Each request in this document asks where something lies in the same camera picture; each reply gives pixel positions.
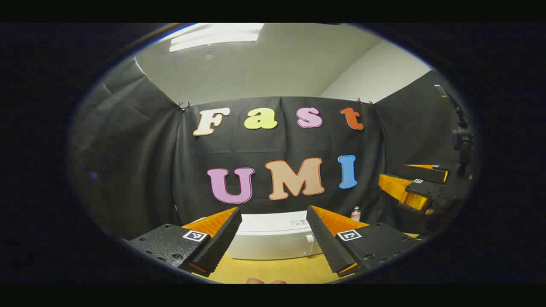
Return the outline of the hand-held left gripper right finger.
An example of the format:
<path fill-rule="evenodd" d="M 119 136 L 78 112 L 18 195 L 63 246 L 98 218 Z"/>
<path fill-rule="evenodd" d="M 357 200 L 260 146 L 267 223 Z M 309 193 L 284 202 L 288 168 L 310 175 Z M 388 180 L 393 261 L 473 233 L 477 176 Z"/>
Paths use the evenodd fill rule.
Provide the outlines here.
<path fill-rule="evenodd" d="M 358 222 L 317 206 L 308 206 L 306 220 L 331 271 L 340 278 L 378 270 L 423 243 L 386 223 Z"/>

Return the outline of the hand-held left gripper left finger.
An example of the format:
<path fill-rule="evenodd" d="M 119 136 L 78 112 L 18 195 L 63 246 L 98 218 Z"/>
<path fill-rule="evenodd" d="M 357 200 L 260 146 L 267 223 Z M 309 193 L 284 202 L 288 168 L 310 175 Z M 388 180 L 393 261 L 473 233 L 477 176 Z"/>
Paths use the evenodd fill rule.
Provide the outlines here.
<path fill-rule="evenodd" d="M 240 208 L 234 207 L 184 226 L 164 224 L 125 242 L 164 264 L 209 277 L 230 247 L 241 222 Z"/>

